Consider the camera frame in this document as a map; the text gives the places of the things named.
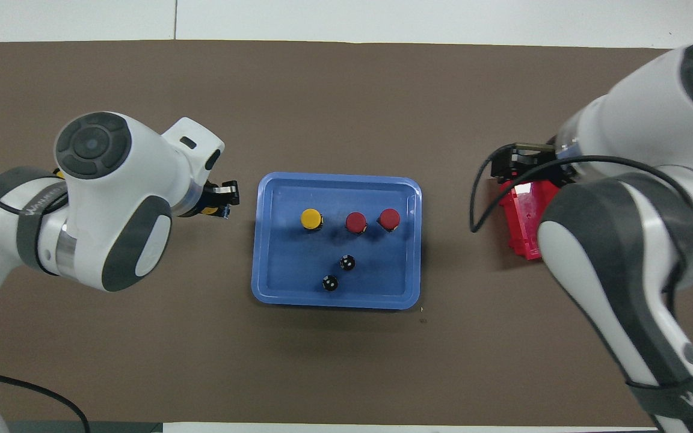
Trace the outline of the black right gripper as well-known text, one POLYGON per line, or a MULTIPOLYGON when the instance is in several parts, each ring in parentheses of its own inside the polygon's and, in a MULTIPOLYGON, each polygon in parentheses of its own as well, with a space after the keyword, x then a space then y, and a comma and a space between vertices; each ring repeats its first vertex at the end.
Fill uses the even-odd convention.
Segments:
POLYGON ((498 183, 517 179, 548 180, 556 187, 575 183, 566 165, 556 161, 555 146, 549 144, 512 143, 499 148, 490 157, 490 175, 498 183))

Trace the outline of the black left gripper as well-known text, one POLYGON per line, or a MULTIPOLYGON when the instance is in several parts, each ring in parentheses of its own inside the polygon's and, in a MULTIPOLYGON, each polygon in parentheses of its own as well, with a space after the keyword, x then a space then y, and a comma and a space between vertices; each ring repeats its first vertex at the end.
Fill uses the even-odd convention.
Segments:
POLYGON ((231 206, 240 204, 237 180, 226 181, 220 185, 207 181, 196 204, 190 209, 190 217, 206 215, 229 219, 231 206))

